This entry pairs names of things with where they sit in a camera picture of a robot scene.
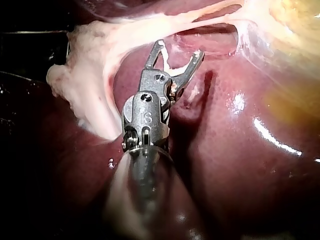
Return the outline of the right arm instrument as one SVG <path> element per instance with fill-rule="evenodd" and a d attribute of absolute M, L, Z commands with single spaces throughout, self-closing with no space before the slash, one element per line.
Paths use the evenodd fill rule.
<path fill-rule="evenodd" d="M 157 146 L 168 151 L 171 77 L 159 69 L 143 69 L 137 93 L 122 109 L 122 149 Z"/>

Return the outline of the right arm instrument jaw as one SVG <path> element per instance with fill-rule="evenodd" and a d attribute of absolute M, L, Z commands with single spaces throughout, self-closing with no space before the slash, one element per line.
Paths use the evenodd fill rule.
<path fill-rule="evenodd" d="M 205 56 L 205 53 L 200 49 L 196 50 L 192 54 L 189 63 L 186 65 L 182 73 L 172 77 L 173 91 L 181 91 L 183 88 L 185 88 L 189 84 L 195 72 L 198 70 L 198 68 L 202 64 L 204 60 L 204 56 Z"/>
<path fill-rule="evenodd" d="M 158 56 L 161 53 L 161 51 L 164 49 L 164 47 L 165 47 L 165 43 L 162 39 L 159 39 L 154 43 L 154 45 L 148 55 L 148 58 L 145 62 L 145 65 L 144 65 L 145 69 L 153 69 L 154 68 L 156 61 L 158 59 Z"/>

